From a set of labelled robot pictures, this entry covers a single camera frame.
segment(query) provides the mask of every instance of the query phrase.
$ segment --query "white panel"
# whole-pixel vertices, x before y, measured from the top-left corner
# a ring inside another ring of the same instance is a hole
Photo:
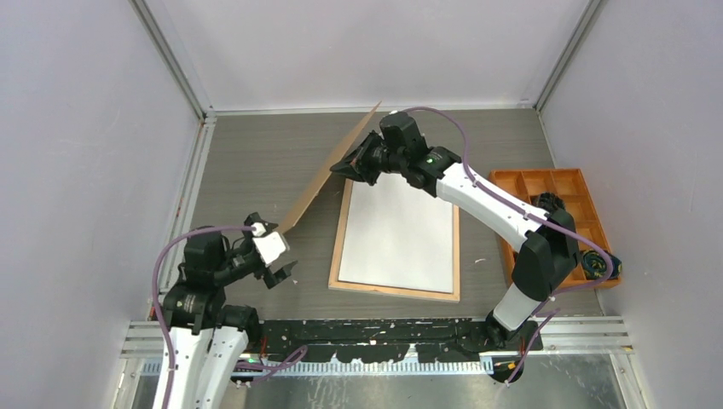
[[[532,105],[587,0],[165,0],[217,110]]]
[[[608,2],[543,115],[582,167],[653,407],[720,407],[723,3]]]
[[[198,122],[127,0],[0,9],[0,406],[108,407]]]
[[[339,281],[452,293],[453,216],[400,175],[354,183]]]

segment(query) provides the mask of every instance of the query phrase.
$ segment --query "purple cable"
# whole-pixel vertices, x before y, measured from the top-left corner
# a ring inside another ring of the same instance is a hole
[[[165,322],[165,318],[163,316],[163,312],[160,307],[160,301],[159,301],[159,285],[158,285],[158,278],[159,278],[159,272],[160,272],[160,266],[163,264],[163,260],[165,259],[165,256],[168,254],[168,251],[171,250],[171,248],[178,244],[178,242],[188,239],[189,237],[193,237],[198,234],[205,234],[205,233],[215,233],[215,232],[221,232],[221,231],[253,231],[255,230],[254,227],[251,226],[221,226],[221,227],[213,227],[213,228],[199,228],[198,230],[193,230],[185,234],[181,234],[180,236],[176,237],[175,239],[171,240],[163,250],[160,251],[159,257],[156,260],[156,265],[153,266],[153,281],[151,283],[152,289],[151,289],[151,298],[153,299],[153,311],[156,314],[156,319],[159,322],[160,331],[163,334],[163,339],[165,341],[165,345],[168,348],[168,380],[165,383],[165,392],[163,395],[163,405],[161,405],[162,409],[168,408],[168,401],[171,398],[171,390],[173,389],[173,371],[176,370],[176,354],[173,353],[173,343],[171,342],[171,333],[168,330],[168,325]]]
[[[264,365],[264,364],[251,364],[248,362],[238,362],[236,363],[236,369],[250,369],[253,371],[269,371],[266,375],[263,375],[262,377],[258,377],[251,381],[251,385],[255,385],[257,383],[261,383],[265,381],[266,379],[269,379],[272,375],[277,373],[278,371],[283,371],[285,369],[291,368],[292,366],[296,365],[298,362],[300,362],[304,356],[306,356],[306,353],[309,351],[309,347],[306,345],[302,345],[298,347],[294,352],[290,353],[289,356],[287,356],[278,366],[270,366],[270,365]]]
[[[549,222],[547,219],[544,219],[542,217],[538,217],[536,215],[528,213],[527,211],[525,211],[525,209],[522,206],[518,206],[517,204],[513,203],[511,200],[505,199],[504,197],[500,196],[492,189],[484,186],[482,183],[480,183],[477,180],[477,178],[475,178],[474,174],[472,173],[472,170],[470,169],[469,162],[467,160],[467,154],[469,153],[470,145],[469,145],[469,140],[467,138],[467,133],[465,132],[465,129],[462,127],[462,124],[457,122],[454,118],[450,117],[447,113],[440,111],[438,109],[435,109],[435,108],[431,108],[431,107],[411,107],[411,108],[404,109],[402,111],[403,112],[427,111],[427,112],[433,112],[433,113],[436,113],[438,115],[445,117],[449,122],[451,122],[457,128],[457,130],[462,134],[462,139],[464,139],[464,141],[465,141],[465,149],[462,152],[462,166],[465,168],[465,173],[467,174],[467,177],[469,177],[470,180],[472,181],[473,186],[482,189],[483,192],[485,192],[489,196],[493,197],[497,201],[501,202],[502,204],[506,205],[510,209],[515,210],[517,213],[519,213],[523,217],[530,219],[534,222],[538,222],[541,225],[543,225],[547,228],[551,228],[552,230],[555,230],[557,232],[560,232],[568,237],[571,237],[572,239],[585,243],[586,245],[590,246],[593,250],[597,251],[601,257],[603,257],[603,260],[605,261],[605,265],[607,266],[607,269],[605,270],[605,274],[602,277],[600,277],[599,279],[590,281],[589,283],[573,285],[568,288],[557,289],[552,292],[552,294],[554,296],[556,296],[557,294],[563,294],[568,291],[582,290],[585,288],[594,287],[598,284],[604,283],[605,281],[607,281],[610,278],[610,276],[612,275],[612,271],[613,271],[613,262],[612,262],[612,259],[610,259],[610,256],[608,255],[608,253],[606,251],[604,251],[600,246],[596,245],[591,240],[589,240],[585,237],[582,237],[580,234],[573,232],[572,230],[568,230],[566,228],[563,228],[562,226],[558,226],[557,224],[555,224],[553,222]],[[549,300],[549,298],[547,300],[541,302],[540,305],[538,305],[537,308],[535,308],[535,311],[532,312],[532,315],[539,313],[540,310],[543,307],[545,307],[548,300]],[[551,313],[549,313],[547,318],[545,318],[545,320],[542,321],[542,323],[537,327],[537,330],[535,331],[535,334],[533,335],[532,339],[530,340],[529,345],[524,350],[522,357],[520,358],[520,364],[512,372],[512,375],[507,379],[506,383],[509,383],[509,381],[512,380],[514,378],[514,376],[517,374],[519,367],[522,366],[522,363],[524,362],[525,358],[527,357],[527,353],[529,352],[529,349],[532,348],[532,342],[537,338],[537,335],[540,333],[540,329],[543,326],[545,326],[545,324],[547,324],[557,312],[559,312],[559,309],[556,309],[556,310],[552,311]]]

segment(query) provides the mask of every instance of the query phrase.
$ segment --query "purple hose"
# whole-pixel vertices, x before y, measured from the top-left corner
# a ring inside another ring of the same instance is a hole
[[[255,230],[254,227],[251,226],[221,226],[221,227],[213,227],[213,228],[199,228],[198,230],[193,230],[191,232],[181,234],[180,236],[176,237],[175,239],[171,240],[170,243],[165,245],[163,250],[160,251],[159,258],[156,260],[156,265],[153,266],[153,281],[151,282],[151,298],[153,299],[153,311],[156,313],[156,319],[159,322],[160,331],[163,334],[163,339],[165,341],[165,345],[168,348],[168,380],[165,383],[165,392],[163,394],[163,405],[161,405],[162,409],[168,408],[168,401],[171,398],[171,390],[173,389],[173,371],[176,369],[176,354],[173,354],[173,343],[171,342],[171,333],[168,330],[168,325],[165,322],[165,318],[163,316],[163,311],[160,307],[160,301],[159,301],[159,286],[158,286],[158,278],[159,278],[159,272],[160,272],[160,266],[163,264],[163,260],[165,259],[165,256],[168,254],[168,251],[171,250],[171,248],[178,244],[178,242],[188,239],[189,237],[196,236],[198,234],[205,234],[205,233],[215,233],[215,232],[221,232],[221,231],[253,231]]]
[[[289,356],[287,356],[278,366],[269,366],[264,364],[251,364],[248,362],[238,362],[236,364],[236,369],[250,369],[253,371],[269,371],[266,375],[263,375],[262,377],[258,377],[251,381],[251,385],[255,385],[258,383],[261,383],[262,381],[265,381],[266,379],[269,379],[272,375],[277,373],[278,371],[283,371],[285,369],[291,368],[292,366],[296,365],[298,362],[300,362],[304,356],[306,356],[306,353],[309,351],[309,347],[306,345],[302,345],[301,347],[298,347],[294,352],[290,353]]]
[[[489,196],[497,199],[497,201],[499,201],[499,202],[501,202],[502,204],[506,205],[506,206],[509,207],[510,209],[516,211],[516,212],[519,213],[520,215],[523,215],[525,218],[528,218],[528,219],[530,219],[530,220],[532,220],[532,221],[534,221],[534,222],[538,222],[538,223],[540,223],[541,225],[543,225],[543,226],[545,226],[545,227],[547,227],[547,228],[551,228],[552,230],[555,230],[555,231],[557,231],[557,232],[560,232],[560,233],[562,233],[562,234],[564,234],[564,235],[566,235],[566,236],[568,236],[568,237],[571,237],[572,239],[575,239],[575,240],[577,240],[577,241],[581,241],[582,243],[585,243],[586,245],[588,245],[588,246],[590,246],[591,248],[593,248],[593,250],[597,251],[597,252],[600,254],[601,257],[603,257],[603,260],[605,260],[605,264],[606,264],[606,266],[607,266],[607,269],[605,270],[605,274],[604,274],[602,277],[600,277],[599,279],[596,279],[596,280],[594,280],[594,281],[590,281],[589,283],[584,283],[584,284],[579,284],[579,285],[573,285],[573,286],[568,287],[568,288],[557,289],[557,290],[555,290],[555,291],[552,292],[552,294],[553,294],[554,296],[557,295],[557,294],[563,294],[563,293],[568,292],[568,291],[582,290],[582,289],[585,289],[585,288],[594,287],[594,286],[596,286],[596,285],[598,285],[598,284],[604,283],[605,281],[607,281],[607,280],[610,278],[610,276],[612,275],[612,272],[613,272],[613,262],[612,262],[612,259],[610,259],[610,256],[608,255],[608,253],[607,253],[606,251],[604,251],[600,246],[596,245],[596,244],[593,243],[591,240],[589,240],[589,239],[587,239],[587,238],[585,238],[585,237],[582,237],[580,234],[578,234],[578,233],[576,233],[576,232],[573,232],[573,231],[571,231],[571,230],[568,230],[568,229],[566,229],[566,228],[563,228],[563,227],[561,227],[561,226],[558,226],[557,224],[555,224],[555,223],[553,223],[553,222],[549,222],[547,219],[543,219],[542,217],[538,217],[538,216],[536,216],[536,215],[533,215],[533,214],[531,214],[531,213],[528,213],[527,211],[525,211],[525,209],[524,209],[523,207],[518,206],[518,205],[514,204],[512,201],[507,200],[507,199],[505,199],[504,197],[500,196],[499,194],[497,194],[497,193],[496,193],[495,191],[493,191],[492,189],[484,186],[482,183],[480,183],[480,182],[474,177],[474,174],[472,173],[472,170],[470,169],[469,162],[468,162],[468,160],[467,160],[467,154],[469,153],[470,145],[469,145],[469,141],[468,141],[468,138],[467,138],[467,133],[465,132],[465,129],[462,127],[462,124],[460,124],[459,122],[457,122],[454,118],[450,117],[447,113],[445,113],[445,112],[443,112],[443,111],[440,111],[440,110],[438,110],[438,109],[435,109],[435,108],[430,108],[430,107],[411,107],[411,108],[407,108],[407,109],[403,110],[403,112],[414,112],[414,111],[434,112],[434,113],[436,113],[436,114],[438,114],[438,115],[441,115],[441,116],[445,117],[449,122],[451,122],[451,123],[457,128],[457,130],[462,134],[462,139],[464,139],[464,141],[465,141],[465,149],[464,149],[464,151],[463,151],[463,153],[462,153],[462,166],[465,168],[465,173],[467,174],[467,176],[468,176],[468,177],[470,178],[470,180],[472,181],[473,186],[482,189],[483,192],[485,192],[485,193],[488,194]],[[547,304],[547,301],[548,301],[548,300],[549,300],[549,299],[541,302],[540,305],[538,305],[537,308],[535,308],[535,311],[532,312],[532,315],[535,315],[535,314],[539,313],[540,310],[541,310],[543,307],[545,307],[545,305]],[[527,357],[527,353],[529,352],[529,349],[532,348],[532,342],[537,338],[538,334],[540,333],[540,329],[541,329],[543,326],[545,326],[545,324],[547,324],[547,323],[552,319],[552,317],[553,317],[555,314],[557,314],[558,312],[559,312],[559,309],[556,309],[556,310],[552,311],[552,312],[547,316],[547,318],[545,318],[545,320],[542,321],[542,323],[537,327],[537,330],[535,331],[535,334],[533,335],[532,339],[530,340],[529,345],[528,345],[527,348],[524,350],[524,352],[523,352],[523,354],[522,354],[522,357],[520,358],[520,364],[519,364],[519,365],[515,368],[515,370],[512,372],[512,375],[507,379],[507,381],[506,381],[507,383],[509,383],[509,381],[514,378],[514,376],[515,376],[515,375],[517,374],[517,372],[518,372],[519,367],[522,366],[522,363],[524,362],[525,358]]]

